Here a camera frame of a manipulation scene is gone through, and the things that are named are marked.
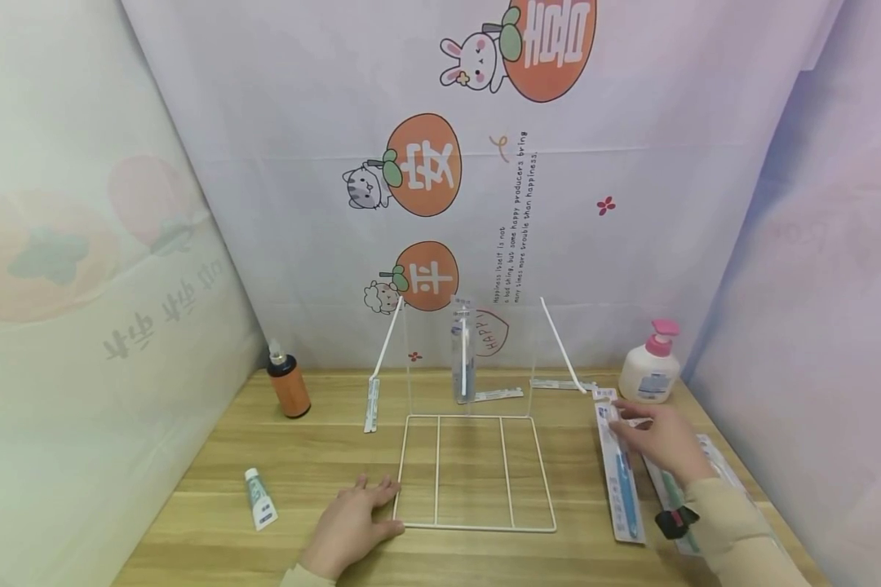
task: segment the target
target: fabric wall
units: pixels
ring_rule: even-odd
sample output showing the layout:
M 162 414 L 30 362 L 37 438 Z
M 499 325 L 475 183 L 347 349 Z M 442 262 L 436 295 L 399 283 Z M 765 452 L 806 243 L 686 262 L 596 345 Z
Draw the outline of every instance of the fabric wall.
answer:
M 108 585 L 260 342 L 117 0 L 1 0 L 0 586 Z
M 539 296 L 578 364 L 692 348 L 828 4 L 125 0 L 263 331 L 340 367 L 399 295 L 446 364 L 454 292 L 488 364 Z
M 881 0 L 800 76 L 689 384 L 835 585 L 881 587 Z

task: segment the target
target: red flower illustration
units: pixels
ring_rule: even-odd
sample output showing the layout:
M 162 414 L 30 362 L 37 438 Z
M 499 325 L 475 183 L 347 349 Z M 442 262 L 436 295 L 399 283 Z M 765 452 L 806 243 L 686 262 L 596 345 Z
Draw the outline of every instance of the red flower illustration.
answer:
M 607 214 L 607 210 L 613 210 L 616 208 L 616 204 L 613 203 L 613 196 L 607 196 L 607 199 L 603 202 L 597 202 L 597 208 L 600 208 L 601 216 Z

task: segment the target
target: chinese character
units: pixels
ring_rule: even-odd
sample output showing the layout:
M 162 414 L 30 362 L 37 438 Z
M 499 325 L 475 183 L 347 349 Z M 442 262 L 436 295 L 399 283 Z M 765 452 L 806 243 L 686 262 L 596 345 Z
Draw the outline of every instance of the chinese character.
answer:
M 179 284 L 182 285 L 182 288 L 176 291 L 175 296 L 172 293 L 167 294 L 166 302 L 162 304 L 167 322 L 179 322 L 180 305 L 187 309 L 186 314 L 191 314 L 193 305 L 196 302 L 196 290 L 193 288 L 193 285 L 189 284 L 185 278 L 181 278 Z
M 210 267 L 203 263 L 203 267 L 196 273 L 196 276 L 199 276 L 199 282 L 203 285 L 203 288 L 212 289 L 212 285 L 215 284 L 215 276 L 213 276 Z
M 416 165 L 418 151 L 422 151 L 423 163 Z M 451 143 L 443 146 L 443 151 L 436 152 L 431 148 L 430 141 L 422 141 L 421 144 L 408 143 L 408 160 L 401 163 L 401 170 L 408 174 L 408 187 L 411 190 L 431 191 L 431 184 L 440 183 L 441 178 L 447 178 L 447 185 L 454 186 L 454 177 L 450 172 L 450 163 L 447 158 L 454 152 L 454 146 Z
M 120 331 L 111 332 L 113 340 L 113 344 L 108 341 L 104 341 L 104 347 L 108 350 L 108 360 L 111 360 L 115 357 L 120 357 L 121 359 L 127 358 L 127 345 L 125 344 L 126 338 L 124 334 L 121 334 Z
M 134 320 L 137 321 L 137 328 L 131 326 L 127 329 L 127 334 L 131 336 L 131 341 L 135 345 L 141 345 L 143 351 L 150 344 L 150 338 L 153 335 L 153 319 L 150 316 L 141 315 L 139 311 L 134 311 Z
M 417 264 L 411 263 L 408 266 L 408 272 L 411 276 L 411 289 L 415 292 L 430 291 L 431 286 L 433 286 L 434 293 L 439 294 L 440 290 L 438 289 L 438 285 L 440 285 L 441 282 L 454 280 L 451 276 L 438 276 L 437 261 L 431 261 L 430 270 L 428 270 L 427 267 L 418 267 Z
M 564 0 L 562 5 L 547 7 L 529 0 L 525 33 L 525 67 L 558 60 L 577 63 L 584 58 L 584 35 L 587 32 L 589 2 Z

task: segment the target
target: person's right hand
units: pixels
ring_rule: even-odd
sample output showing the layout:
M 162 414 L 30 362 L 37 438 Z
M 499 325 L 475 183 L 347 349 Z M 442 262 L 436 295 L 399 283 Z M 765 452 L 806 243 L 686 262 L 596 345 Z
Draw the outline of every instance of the person's right hand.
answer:
M 673 406 L 625 400 L 615 401 L 613 406 L 621 418 L 609 423 L 613 433 L 657 467 L 671 472 L 683 488 L 693 481 L 718 476 L 708 464 L 692 425 Z M 635 418 L 652 418 L 652 421 L 636 428 L 624 421 Z
M 385 475 L 377 487 L 368 488 L 368 478 L 359 475 L 355 487 L 340 489 L 325 508 L 310 544 L 300 557 L 300 566 L 313 575 L 336 581 L 350 564 L 358 563 L 380 542 L 405 531 L 401 520 L 372 520 L 372 510 L 387 505 L 401 490 L 401 484 Z

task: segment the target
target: beige sleeve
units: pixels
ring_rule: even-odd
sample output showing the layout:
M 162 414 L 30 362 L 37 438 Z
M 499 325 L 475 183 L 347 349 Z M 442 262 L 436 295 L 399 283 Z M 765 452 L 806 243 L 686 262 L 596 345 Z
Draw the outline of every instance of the beige sleeve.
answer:
M 281 581 L 281 587 L 334 587 L 335 585 L 333 581 L 321 579 L 299 564 L 295 564 L 294 568 L 287 571 L 284 580 Z
M 689 484 L 686 506 L 698 514 L 692 534 L 723 587 L 808 587 L 747 496 L 719 478 Z

